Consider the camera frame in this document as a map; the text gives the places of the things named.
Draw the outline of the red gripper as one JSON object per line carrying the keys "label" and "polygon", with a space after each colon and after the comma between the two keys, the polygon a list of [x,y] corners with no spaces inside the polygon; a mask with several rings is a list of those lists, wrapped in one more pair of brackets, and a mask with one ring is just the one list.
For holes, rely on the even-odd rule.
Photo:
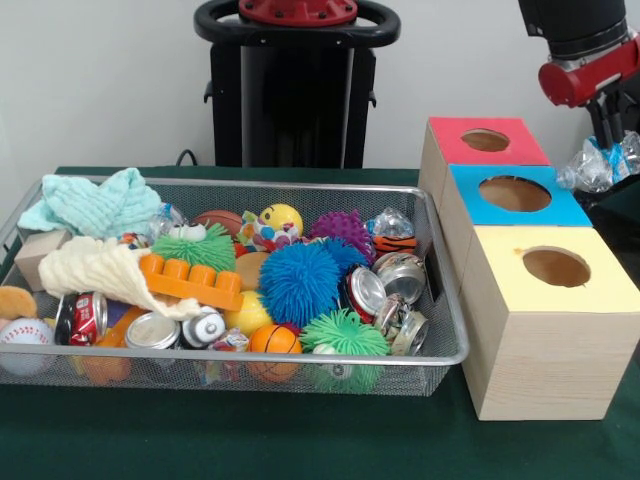
{"label": "red gripper", "polygon": [[545,96],[556,106],[583,106],[589,112],[596,142],[610,149],[624,140],[620,110],[621,90],[611,90],[604,106],[594,99],[607,87],[639,72],[639,38],[578,60],[553,60],[542,65],[538,81]]}

